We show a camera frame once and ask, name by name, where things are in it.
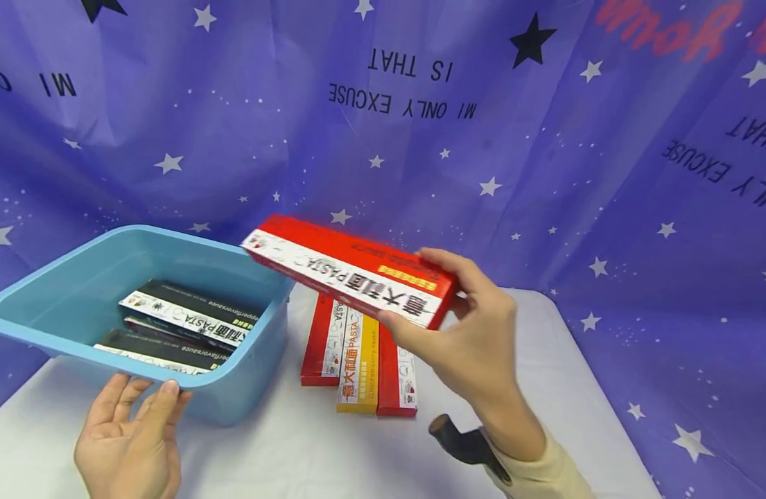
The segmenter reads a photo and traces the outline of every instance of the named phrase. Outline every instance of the purple fabric backdrop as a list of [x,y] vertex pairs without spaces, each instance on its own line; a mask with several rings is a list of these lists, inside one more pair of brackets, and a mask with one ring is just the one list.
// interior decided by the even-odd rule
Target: purple fabric backdrop
[[662,494],[766,498],[766,1],[0,1],[0,289],[275,211],[550,295]]

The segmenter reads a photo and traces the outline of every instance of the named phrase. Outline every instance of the black star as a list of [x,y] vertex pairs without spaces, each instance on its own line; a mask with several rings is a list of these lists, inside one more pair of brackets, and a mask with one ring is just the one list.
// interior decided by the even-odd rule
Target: black star
[[513,63],[513,67],[517,67],[527,59],[543,64],[543,54],[541,54],[541,45],[549,37],[554,35],[557,30],[539,30],[537,28],[537,12],[533,16],[533,20],[530,22],[528,31],[523,35],[516,35],[510,38],[510,43],[519,49],[519,53],[516,55],[516,62]]
[[119,5],[118,0],[81,0],[81,3],[85,12],[89,15],[89,20],[92,22],[100,15],[100,9],[103,7],[119,12],[119,14],[128,15],[128,12],[125,12],[125,9],[122,9],[122,6]]

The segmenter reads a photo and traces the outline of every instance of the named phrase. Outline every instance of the sleeve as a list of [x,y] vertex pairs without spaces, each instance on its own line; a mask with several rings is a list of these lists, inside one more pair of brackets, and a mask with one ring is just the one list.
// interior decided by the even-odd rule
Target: sleeve
[[591,487],[577,471],[565,448],[546,429],[546,451],[535,462],[520,462],[506,456],[488,438],[485,429],[481,430],[491,450],[510,474],[511,482],[500,481],[487,467],[486,472],[508,498],[595,499]]

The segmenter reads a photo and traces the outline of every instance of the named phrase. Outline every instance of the yellow pasta box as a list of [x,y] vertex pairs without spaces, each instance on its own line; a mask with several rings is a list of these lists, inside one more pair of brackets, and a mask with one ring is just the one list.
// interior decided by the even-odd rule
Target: yellow pasta box
[[377,354],[379,322],[348,309],[338,412],[374,414],[377,411]]

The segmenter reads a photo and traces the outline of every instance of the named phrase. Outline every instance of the hand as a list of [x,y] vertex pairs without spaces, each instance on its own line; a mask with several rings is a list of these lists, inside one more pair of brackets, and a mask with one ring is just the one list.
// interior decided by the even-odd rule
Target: hand
[[470,259],[439,249],[425,248],[417,254],[457,275],[467,294],[456,296],[451,305],[460,322],[445,331],[429,331],[390,311],[381,312],[379,321],[400,347],[428,363],[472,406],[487,405],[517,389],[515,301]]
[[394,341],[428,363],[437,377],[466,399],[494,445],[520,461],[535,461],[546,449],[546,435],[516,382],[516,304],[470,259],[439,249],[417,253],[457,275],[466,298],[451,310],[459,322],[429,331],[391,311],[378,319]]
[[192,393],[164,383],[130,421],[153,382],[115,374],[94,400],[75,445],[74,462],[93,499],[171,499],[181,484],[177,422]]

